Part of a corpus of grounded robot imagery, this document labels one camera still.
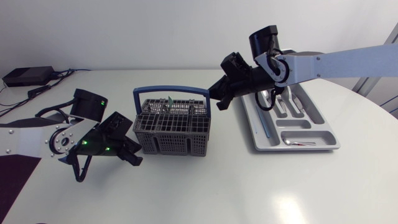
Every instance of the blue basket handle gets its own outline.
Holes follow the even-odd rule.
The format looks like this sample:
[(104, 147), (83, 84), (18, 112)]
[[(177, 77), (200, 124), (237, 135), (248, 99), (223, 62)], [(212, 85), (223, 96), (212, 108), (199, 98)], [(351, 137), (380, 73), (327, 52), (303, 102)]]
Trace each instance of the blue basket handle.
[(194, 94), (203, 95), (204, 97), (206, 97), (207, 117), (209, 118), (211, 117), (210, 93), (208, 90), (202, 88), (189, 87), (189, 86), (173, 86), (173, 85), (145, 86), (145, 87), (135, 88), (132, 94), (134, 95), (134, 103), (136, 104), (137, 114), (142, 113), (139, 94), (149, 93), (153, 91), (180, 91), (184, 93), (194, 93)]

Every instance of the power adapter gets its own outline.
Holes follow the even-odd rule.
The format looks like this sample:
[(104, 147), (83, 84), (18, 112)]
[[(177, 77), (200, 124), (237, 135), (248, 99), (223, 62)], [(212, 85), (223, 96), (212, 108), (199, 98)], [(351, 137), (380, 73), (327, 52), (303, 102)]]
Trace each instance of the power adapter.
[(7, 86), (46, 85), (51, 80), (54, 69), (51, 66), (16, 68), (2, 80)]

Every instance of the utensil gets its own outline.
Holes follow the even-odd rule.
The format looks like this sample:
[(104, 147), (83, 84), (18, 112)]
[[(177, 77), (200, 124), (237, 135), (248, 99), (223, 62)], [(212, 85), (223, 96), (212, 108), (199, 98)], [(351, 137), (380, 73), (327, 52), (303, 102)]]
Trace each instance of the utensil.
[(276, 95), (276, 99), (278, 100), (280, 106), (282, 107), (282, 110), (286, 113), (286, 105), (285, 102), (283, 101), (282, 97), (280, 95)]
[(264, 90), (262, 93), (264, 94), (264, 99), (266, 101), (266, 106), (269, 106), (271, 103), (269, 102), (269, 93), (268, 93), (268, 91)]
[[(292, 90), (290, 89), (290, 86), (287, 86), (285, 88), (285, 91), (283, 92), (285, 99), (287, 98), (287, 101), (290, 103), (291, 101), (293, 101), (292, 99)], [(295, 113), (299, 114), (301, 113), (301, 111), (297, 108), (297, 106), (292, 106), (292, 109), (294, 110)]]
[(287, 139), (282, 139), (288, 146), (316, 146), (315, 142), (292, 142)]
[(301, 103), (300, 99), (297, 98), (296, 95), (292, 94), (292, 100), (293, 100), (294, 104), (296, 104), (297, 109), (301, 113), (305, 113), (303, 104)]

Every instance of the gray plastic basket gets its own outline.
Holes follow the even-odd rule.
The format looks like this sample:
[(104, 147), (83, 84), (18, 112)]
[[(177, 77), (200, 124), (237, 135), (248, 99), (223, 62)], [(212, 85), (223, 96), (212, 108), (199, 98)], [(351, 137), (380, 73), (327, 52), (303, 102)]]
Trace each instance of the gray plastic basket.
[[(201, 94), (200, 100), (148, 99), (140, 105), (139, 94), (152, 91), (182, 91)], [(210, 133), (208, 90), (186, 86), (147, 86), (133, 91), (137, 116), (133, 126), (144, 154), (205, 156)]]

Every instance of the cutlery tray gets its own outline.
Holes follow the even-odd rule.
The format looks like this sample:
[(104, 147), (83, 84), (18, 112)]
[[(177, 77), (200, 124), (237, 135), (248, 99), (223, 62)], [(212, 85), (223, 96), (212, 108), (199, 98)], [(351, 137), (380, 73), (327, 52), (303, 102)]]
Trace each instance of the cutlery tray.
[[(258, 108), (254, 94), (241, 98), (258, 151), (316, 151), (340, 147), (327, 120), (300, 84), (286, 87), (281, 94), (285, 106), (276, 99), (275, 106), (270, 111)], [(264, 91), (259, 93), (259, 101), (263, 106), (270, 106)], [(286, 140), (314, 142), (315, 145), (289, 145)]]

